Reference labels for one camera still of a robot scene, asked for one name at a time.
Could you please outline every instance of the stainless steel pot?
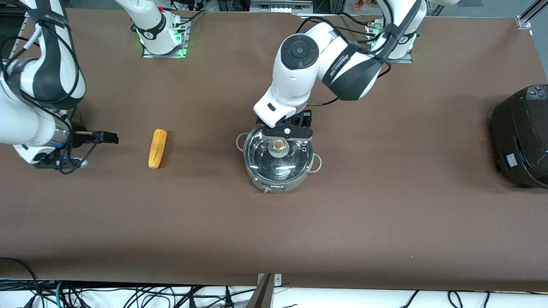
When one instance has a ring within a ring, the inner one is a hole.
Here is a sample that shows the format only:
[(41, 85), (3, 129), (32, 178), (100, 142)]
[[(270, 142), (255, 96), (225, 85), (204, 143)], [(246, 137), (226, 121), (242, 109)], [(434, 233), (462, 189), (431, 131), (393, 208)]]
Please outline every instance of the stainless steel pot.
[[(322, 167), (322, 159), (313, 152), (311, 141), (266, 137), (261, 130), (262, 125), (258, 125), (236, 139), (236, 146), (244, 155), (247, 173), (260, 190), (269, 193), (290, 191), (299, 186), (308, 173), (316, 173)], [(240, 147), (243, 136), (247, 136), (246, 141)], [(310, 171), (315, 157), (319, 166)]]

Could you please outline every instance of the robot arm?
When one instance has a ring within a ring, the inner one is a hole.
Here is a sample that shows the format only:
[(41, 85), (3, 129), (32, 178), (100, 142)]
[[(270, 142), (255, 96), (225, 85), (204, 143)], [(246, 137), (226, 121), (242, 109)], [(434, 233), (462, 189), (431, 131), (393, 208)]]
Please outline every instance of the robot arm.
[[(36, 30), (16, 56), (2, 62), (0, 143), (13, 145), (26, 162), (38, 168), (48, 168), (40, 163), (61, 148), (70, 155), (73, 147), (92, 140), (117, 143), (115, 134), (108, 135), (115, 137), (109, 140), (96, 139), (95, 133), (105, 132), (85, 131), (80, 123), (61, 117), (63, 110), (74, 109), (85, 94), (85, 80), (61, 0), (20, 0), (20, 3), (27, 9)], [(17, 59), (35, 40), (40, 46), (40, 57)], [(87, 136), (75, 135), (76, 130)], [(78, 168), (82, 163), (71, 161), (64, 167)]]
[(412, 47), (427, 11), (424, 0), (378, 0), (378, 3), (385, 27), (370, 52), (346, 40), (328, 22), (286, 38), (276, 54), (272, 85), (253, 107), (257, 116), (273, 128), (280, 120), (303, 111), (316, 78), (341, 100), (364, 97), (384, 62), (401, 58)]
[(160, 10), (153, 0), (114, 0), (129, 14), (141, 43), (152, 54), (163, 55), (181, 44), (181, 17)]

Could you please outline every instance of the green cable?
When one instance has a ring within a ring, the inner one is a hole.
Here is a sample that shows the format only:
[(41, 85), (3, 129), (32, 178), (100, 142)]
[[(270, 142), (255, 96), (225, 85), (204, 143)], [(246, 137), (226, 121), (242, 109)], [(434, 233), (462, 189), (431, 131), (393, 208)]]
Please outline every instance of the green cable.
[(61, 293), (61, 283), (62, 283), (62, 281), (60, 281), (57, 284), (57, 288), (55, 288), (55, 301), (57, 302), (57, 308), (62, 308), (61, 307), (61, 299), (59, 298), (59, 293)]

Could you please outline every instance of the brown table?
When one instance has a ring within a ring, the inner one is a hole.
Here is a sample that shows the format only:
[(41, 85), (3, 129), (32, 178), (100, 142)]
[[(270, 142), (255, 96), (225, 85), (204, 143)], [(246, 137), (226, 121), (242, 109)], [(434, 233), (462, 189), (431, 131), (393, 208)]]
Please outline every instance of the brown table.
[[(254, 127), (276, 51), (301, 19), (207, 13), (186, 59), (152, 60), (124, 11), (68, 16), (85, 122), (120, 144), (98, 146), (70, 176), (0, 147), (0, 252), (39, 278), (234, 285), (281, 272), (292, 286), (548, 287), (548, 195), (497, 174), (488, 137), (497, 103), (546, 82), (514, 20), (427, 18), (413, 64), (358, 102), (314, 109), (322, 170), (265, 195), (234, 140)], [(310, 101), (332, 97), (318, 84)], [(156, 128), (169, 135), (152, 170)]]

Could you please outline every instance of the pot handle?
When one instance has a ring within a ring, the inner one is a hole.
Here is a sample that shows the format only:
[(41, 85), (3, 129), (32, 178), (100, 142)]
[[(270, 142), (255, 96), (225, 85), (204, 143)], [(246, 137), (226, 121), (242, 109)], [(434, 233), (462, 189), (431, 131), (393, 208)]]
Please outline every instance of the pot handle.
[(316, 170), (314, 170), (314, 171), (308, 171), (308, 173), (316, 173), (316, 172), (318, 172), (320, 169), (322, 169), (322, 158), (321, 158), (318, 154), (316, 154), (316, 153), (314, 153), (314, 155), (312, 156), (312, 164), (310, 165), (310, 167), (314, 164), (314, 157), (318, 157), (319, 166), (318, 166), (318, 168), (317, 168)]
[(239, 146), (239, 140), (243, 137), (243, 136), (247, 136), (249, 135), (249, 133), (241, 133), (240, 135), (238, 135), (238, 137), (236, 137), (236, 147), (238, 148), (238, 150), (240, 150), (240, 152), (243, 153), (243, 148)]

